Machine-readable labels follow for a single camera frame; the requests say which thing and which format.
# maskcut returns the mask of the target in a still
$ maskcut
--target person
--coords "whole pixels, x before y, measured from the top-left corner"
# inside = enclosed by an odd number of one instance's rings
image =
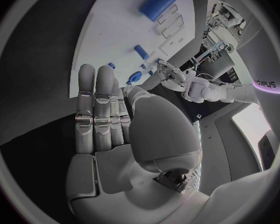
[[[232,15],[231,19],[227,19],[225,16],[223,16],[219,11],[216,11],[213,13],[214,17],[218,17],[218,19],[222,22],[223,25],[226,27],[232,27],[235,25],[238,25],[243,20],[242,16],[237,13],[231,6],[228,6],[227,4],[222,3],[223,7],[225,7],[228,12]]]

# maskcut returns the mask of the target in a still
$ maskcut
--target blue object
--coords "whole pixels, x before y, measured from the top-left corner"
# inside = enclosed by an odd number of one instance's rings
[[[147,54],[147,52],[144,51],[144,49],[140,45],[135,46],[134,49],[139,54],[139,56],[141,56],[142,59],[146,60],[149,58],[149,55]]]
[[[140,12],[151,21],[156,21],[176,0],[148,0]]]
[[[142,72],[137,71],[130,76],[129,82],[137,82],[138,80],[141,79],[141,77],[142,77]]]
[[[110,66],[111,68],[113,68],[113,70],[116,68],[116,66],[115,66],[113,63],[109,63],[109,66]]]

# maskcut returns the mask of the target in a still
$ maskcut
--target purple light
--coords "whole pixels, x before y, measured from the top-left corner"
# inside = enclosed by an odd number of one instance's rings
[[[273,93],[273,94],[280,94],[280,91],[272,91],[272,90],[267,90],[263,87],[259,87],[257,84],[255,84],[255,82],[253,81],[253,86],[256,88],[256,89],[259,89],[261,91],[264,91],[264,92],[268,92],[268,93]]]

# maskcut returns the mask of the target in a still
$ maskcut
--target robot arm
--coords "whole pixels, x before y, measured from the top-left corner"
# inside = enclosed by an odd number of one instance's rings
[[[157,70],[164,87],[182,92],[182,96],[191,102],[202,103],[207,101],[234,101],[257,103],[254,88],[250,86],[235,87],[233,85],[215,85],[208,80],[196,77],[196,72],[187,70],[181,72],[168,62],[157,60]]]

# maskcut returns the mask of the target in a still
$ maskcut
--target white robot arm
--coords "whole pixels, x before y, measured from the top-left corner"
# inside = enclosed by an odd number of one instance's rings
[[[234,101],[257,103],[254,94],[254,87],[234,85],[215,85],[208,80],[196,77],[196,72],[186,70],[181,72],[168,62],[158,59],[157,72],[161,79],[161,84],[173,91],[181,92],[186,100],[196,103],[207,101],[222,101],[232,103]]]

